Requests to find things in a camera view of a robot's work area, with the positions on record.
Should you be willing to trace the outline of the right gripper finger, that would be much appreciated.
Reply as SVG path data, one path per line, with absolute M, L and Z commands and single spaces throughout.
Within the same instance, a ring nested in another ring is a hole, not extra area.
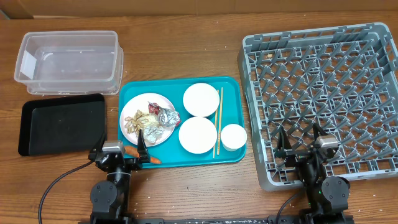
M 276 155 L 286 155 L 288 151 L 292 150 L 289 139 L 283 127 L 279 128 L 279 137 L 277 143 Z
M 312 129 L 313 129 L 314 140 L 317 140 L 318 137 L 320 137 L 320 136 L 327 135 L 327 133 L 317 123 L 313 124 Z

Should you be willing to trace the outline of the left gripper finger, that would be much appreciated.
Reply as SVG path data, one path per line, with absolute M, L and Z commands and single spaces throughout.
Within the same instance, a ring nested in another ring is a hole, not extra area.
M 139 130 L 138 138 L 137 138 L 137 151 L 139 153 L 140 159 L 148 159 L 148 152 L 144 140 L 144 132 L 142 129 Z
M 103 133 L 98 140 L 98 142 L 94 145 L 92 150 L 90 151 L 91 154 L 97 153 L 102 150 L 103 144 L 106 141 L 106 133 Z

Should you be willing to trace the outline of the large foil ball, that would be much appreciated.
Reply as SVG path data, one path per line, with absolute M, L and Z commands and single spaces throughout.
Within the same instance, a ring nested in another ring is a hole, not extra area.
M 168 128 L 174 128 L 181 123 L 179 112 L 168 108 L 160 109 L 158 119 L 162 126 Z

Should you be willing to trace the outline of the red snack wrapper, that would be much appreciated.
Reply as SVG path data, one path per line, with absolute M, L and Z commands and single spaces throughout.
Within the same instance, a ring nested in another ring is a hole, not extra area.
M 149 108 L 149 113 L 151 114 L 158 115 L 161 112 L 161 108 L 157 103 L 149 102 L 148 108 Z

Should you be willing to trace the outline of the white cup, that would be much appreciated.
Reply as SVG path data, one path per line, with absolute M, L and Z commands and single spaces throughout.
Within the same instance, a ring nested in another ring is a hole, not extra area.
M 237 151 L 246 141 L 246 131 L 238 124 L 229 124 L 221 130 L 221 143 L 227 151 Z

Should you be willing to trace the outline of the white bowl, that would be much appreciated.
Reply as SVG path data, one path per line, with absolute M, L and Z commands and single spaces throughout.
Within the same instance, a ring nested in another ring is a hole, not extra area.
M 183 106 L 192 116 L 208 117 L 216 111 L 219 104 L 219 93 L 207 83 L 193 84 L 183 94 Z
M 192 154 L 208 152 L 216 144 L 217 130 L 207 118 L 192 117 L 184 121 L 179 129 L 181 146 Z

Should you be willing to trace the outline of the small foil ball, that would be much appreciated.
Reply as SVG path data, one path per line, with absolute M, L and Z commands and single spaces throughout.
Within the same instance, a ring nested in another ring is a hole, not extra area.
M 144 129 L 144 139 L 146 142 L 154 144 L 162 137 L 164 128 L 162 126 L 146 126 Z

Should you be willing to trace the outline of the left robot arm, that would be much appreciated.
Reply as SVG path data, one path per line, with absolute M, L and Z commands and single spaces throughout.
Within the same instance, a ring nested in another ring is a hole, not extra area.
M 104 141 L 101 148 L 89 153 L 89 160 L 107 173 L 106 180 L 94 185 L 90 193 L 93 204 L 90 223 L 135 223 L 127 211 L 129 204 L 131 172 L 141 170 L 150 162 L 143 131 L 137 138 L 138 157 L 125 158 L 126 146 L 120 140 Z

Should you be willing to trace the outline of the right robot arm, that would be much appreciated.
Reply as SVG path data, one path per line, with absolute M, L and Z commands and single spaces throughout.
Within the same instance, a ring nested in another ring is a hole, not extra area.
M 350 183 L 340 176 L 327 176 L 323 164 L 335 156 L 340 143 L 318 124 L 312 126 L 315 141 L 305 150 L 293 149 L 283 128 L 279 130 L 276 157 L 284 160 L 286 167 L 293 167 L 303 183 L 303 190 L 291 196 L 280 207 L 275 223 L 353 223 L 352 216 L 345 216 L 348 209 Z M 282 217 L 283 209 L 303 193 L 309 207 L 299 214 Z

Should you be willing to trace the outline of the orange carrot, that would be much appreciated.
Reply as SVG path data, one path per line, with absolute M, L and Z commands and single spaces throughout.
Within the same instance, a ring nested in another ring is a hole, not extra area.
M 125 148 L 125 152 L 127 154 L 129 154 L 129 155 L 131 155 L 133 157 L 136 157 L 136 158 L 140 158 L 140 154 L 138 153 L 138 151 L 137 151 L 137 149 L 135 147 L 133 147 L 133 146 L 125 146 L 124 148 Z M 162 162 L 159 159 L 150 156 L 150 163 L 152 163 L 152 164 L 161 164 Z

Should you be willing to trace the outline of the white dinner plate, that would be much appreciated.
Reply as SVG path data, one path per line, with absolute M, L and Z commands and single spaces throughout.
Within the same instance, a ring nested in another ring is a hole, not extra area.
M 128 145 L 137 144 L 137 134 L 127 132 L 127 128 L 124 127 L 127 124 L 125 119 L 128 116 L 133 117 L 137 110 L 140 110 L 143 113 L 148 113 L 149 102 L 157 103 L 163 108 L 175 110 L 174 105 L 169 99 L 157 93 L 143 93 L 133 97 L 123 106 L 119 115 L 119 130 L 121 131 L 119 138 L 123 141 L 127 141 Z

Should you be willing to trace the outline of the teal serving tray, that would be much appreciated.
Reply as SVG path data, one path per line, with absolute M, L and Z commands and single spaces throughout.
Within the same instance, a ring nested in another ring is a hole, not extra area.
M 132 103 L 127 107 L 129 101 L 134 97 L 145 93 L 156 93 L 166 99 L 166 103 L 160 103 L 160 106 L 175 108 L 182 121 L 191 117 L 183 106 L 183 94 L 186 89 L 195 83 L 207 83 L 217 90 L 223 91 L 223 112 L 221 116 L 221 126 L 228 124 L 238 124 L 244 126 L 243 107 L 241 102 L 241 92 L 238 82 L 232 77 L 202 77 L 202 78 L 183 78 L 171 80 L 149 80 L 130 82 L 125 84 L 119 94 L 119 131 L 118 139 L 122 140 L 124 145 L 135 146 L 137 142 L 136 134 L 127 134 L 124 116 L 122 111 L 130 111 L 135 114 L 136 106 Z M 209 164 L 222 164 L 240 161 L 246 154 L 246 146 L 236 151 L 227 151 L 224 146 L 220 146 L 220 153 L 213 155 L 213 151 L 203 154 L 193 154 L 185 150 L 178 139 L 179 128 L 167 137 L 166 140 L 155 146 L 147 145 L 149 154 L 162 161 L 161 164 L 144 164 L 145 169 L 170 168 L 183 166 L 200 166 Z

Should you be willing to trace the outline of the right wooden chopstick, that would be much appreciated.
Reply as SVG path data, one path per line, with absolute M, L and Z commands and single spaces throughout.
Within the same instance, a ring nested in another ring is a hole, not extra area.
M 219 121 L 218 121 L 218 145 L 216 155 L 220 154 L 220 144 L 221 144 L 221 126 L 222 126 L 222 112 L 223 112 L 223 87 L 221 87 L 221 95 L 220 95 L 220 109 L 219 109 Z

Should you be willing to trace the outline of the clear plastic bin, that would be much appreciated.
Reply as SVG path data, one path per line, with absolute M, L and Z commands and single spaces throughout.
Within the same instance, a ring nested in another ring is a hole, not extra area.
M 115 95 L 123 65 L 124 52 L 113 30 L 28 32 L 14 79 L 32 95 Z

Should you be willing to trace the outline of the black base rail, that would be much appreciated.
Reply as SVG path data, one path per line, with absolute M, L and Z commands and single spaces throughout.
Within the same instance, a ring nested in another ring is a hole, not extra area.
M 93 220 L 87 222 L 78 222 L 79 224 L 102 224 L 102 223 L 132 223 L 132 224 L 275 224 L 276 216 L 268 216 L 267 218 L 227 218 L 227 219 L 185 219 L 185 220 L 164 220 L 162 218 L 144 218 L 127 220 Z M 279 218 L 280 224 L 299 224 L 305 223 L 300 221 L 299 216 L 286 215 Z M 315 223 L 342 223 L 340 221 L 315 221 Z M 346 217 L 346 223 L 354 224 L 352 216 Z

